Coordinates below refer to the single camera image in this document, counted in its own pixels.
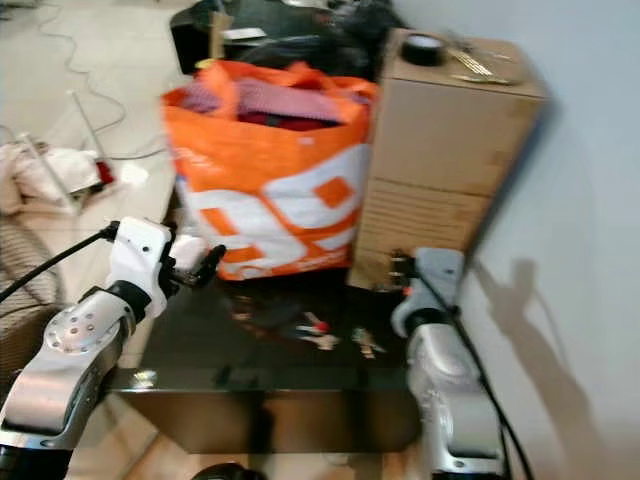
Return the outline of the bunch of keys red tag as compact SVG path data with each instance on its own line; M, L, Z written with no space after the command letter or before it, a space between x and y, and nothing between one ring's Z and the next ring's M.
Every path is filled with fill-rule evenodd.
M358 355L369 360L388 355L388 349L366 326L337 326L297 305L261 308L251 298L234 297L230 319L260 340L305 342L324 352L333 352L339 344L349 342Z

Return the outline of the orange and white shopping bag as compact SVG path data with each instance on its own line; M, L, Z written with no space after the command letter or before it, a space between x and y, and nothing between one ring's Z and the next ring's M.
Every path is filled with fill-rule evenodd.
M316 131L238 122L234 79L317 90L343 125ZM224 244L230 282L347 268L364 202L378 84L215 60L187 86L165 93L163 119L180 198L202 236Z

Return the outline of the tall brown cardboard box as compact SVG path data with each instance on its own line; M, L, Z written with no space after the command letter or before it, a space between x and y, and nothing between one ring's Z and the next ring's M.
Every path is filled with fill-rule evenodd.
M499 188L529 140L547 91L520 46L498 38L465 44L516 56L529 78L516 86L477 84L399 55L410 29L394 29L383 51L364 206L348 285L388 285L393 251L419 247L466 252L474 246Z

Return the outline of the black glass table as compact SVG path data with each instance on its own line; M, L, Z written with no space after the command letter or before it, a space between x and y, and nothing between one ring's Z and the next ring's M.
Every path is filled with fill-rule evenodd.
M111 393L189 453L388 453L420 434L407 343L390 325L396 292L351 287L346 270L214 282L170 298L136 367ZM230 319L234 297L297 305L337 326L366 326L388 355L260 340Z

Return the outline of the pale cloth pile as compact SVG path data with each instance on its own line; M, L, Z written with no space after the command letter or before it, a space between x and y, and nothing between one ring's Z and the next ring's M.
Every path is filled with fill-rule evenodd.
M95 151L51 147L42 141L9 142L0 148L1 214L72 214L105 186Z

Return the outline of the pink checked clothes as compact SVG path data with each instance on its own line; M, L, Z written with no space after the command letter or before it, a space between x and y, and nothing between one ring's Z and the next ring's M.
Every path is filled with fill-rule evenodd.
M334 101L320 91L276 86L255 78L234 79L233 86L239 93L238 122L300 132L344 124Z

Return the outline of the white metal rack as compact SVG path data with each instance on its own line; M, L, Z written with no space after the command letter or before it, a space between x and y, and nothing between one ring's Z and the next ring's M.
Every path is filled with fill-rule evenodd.
M99 133L95 131L90 122L90 116L88 116L87 110L84 108L81 96L74 90L67 91L67 106L47 131L38 134L23 132L18 134L17 141L42 141L51 147L95 151L99 156L100 173L102 178L105 179L105 175L102 172L108 169L108 163L106 163L106 156L104 155L104 145L102 145ZM108 180L105 179L105 182L106 188L108 187ZM81 214L84 205L87 204L91 196L88 196L87 200L83 202L78 212L65 215Z

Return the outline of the black robot foot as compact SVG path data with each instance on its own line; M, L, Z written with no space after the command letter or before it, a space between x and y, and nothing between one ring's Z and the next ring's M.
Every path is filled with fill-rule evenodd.
M201 468L189 480L268 480L268 476L241 463L215 463Z

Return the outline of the black tape roll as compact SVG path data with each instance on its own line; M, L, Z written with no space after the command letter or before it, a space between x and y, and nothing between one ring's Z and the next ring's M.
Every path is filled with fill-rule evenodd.
M399 58L417 67L440 67L445 63L447 45L442 38L408 33L399 44Z

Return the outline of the black box cabinet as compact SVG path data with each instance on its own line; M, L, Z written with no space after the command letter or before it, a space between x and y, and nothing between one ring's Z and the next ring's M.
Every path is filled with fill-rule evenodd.
M280 0L198 0L169 20L172 42L184 74L196 72L198 61L209 58L211 14L232 15L233 29L261 29L264 35L224 42L224 54L237 60L253 47L275 38L310 35L314 18L305 9L293 8Z

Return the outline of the brown paper bag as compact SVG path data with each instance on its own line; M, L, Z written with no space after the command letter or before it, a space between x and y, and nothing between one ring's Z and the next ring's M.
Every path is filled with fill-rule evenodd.
M210 58L212 60L220 60L225 56L225 31L232 27L234 22L233 15L225 13L225 10L214 9L210 12Z

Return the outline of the black soft bag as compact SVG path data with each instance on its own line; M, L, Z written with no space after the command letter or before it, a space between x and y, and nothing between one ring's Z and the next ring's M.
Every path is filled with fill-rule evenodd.
M232 58L284 69L303 63L329 76L370 81L394 29L407 27L392 0L321 0L324 8L262 0L252 27L266 33Z

